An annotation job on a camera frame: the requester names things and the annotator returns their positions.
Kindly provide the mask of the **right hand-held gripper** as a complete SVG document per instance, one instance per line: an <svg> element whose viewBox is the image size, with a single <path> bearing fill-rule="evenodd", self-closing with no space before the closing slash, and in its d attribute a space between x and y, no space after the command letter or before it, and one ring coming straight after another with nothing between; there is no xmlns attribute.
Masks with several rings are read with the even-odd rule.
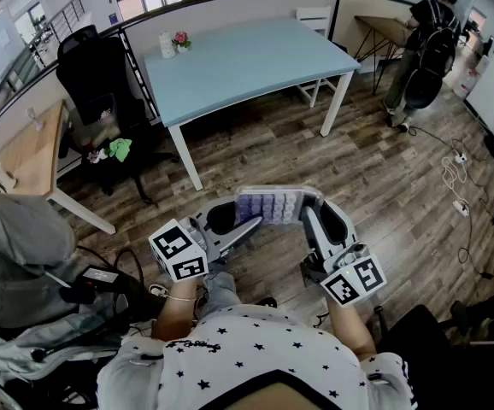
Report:
<svg viewBox="0 0 494 410"><path fill-rule="evenodd" d="M318 284L340 307L365 300L387 284L375 254L357 241L349 216L335 203L325 200L318 214L303 207L302 222L311 253L300 263L306 286ZM331 244L347 248L331 256Z"/></svg>

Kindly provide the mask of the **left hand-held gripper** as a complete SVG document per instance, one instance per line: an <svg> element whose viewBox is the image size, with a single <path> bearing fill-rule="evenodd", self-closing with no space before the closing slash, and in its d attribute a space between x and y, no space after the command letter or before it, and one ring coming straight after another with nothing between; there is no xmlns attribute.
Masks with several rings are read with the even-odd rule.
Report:
<svg viewBox="0 0 494 410"><path fill-rule="evenodd" d="M221 251L244 243L259 228L261 216L237 226L236 202L212 207L208 213L171 219L148 237L156 261L173 281L214 272L224 263Z"/></svg>

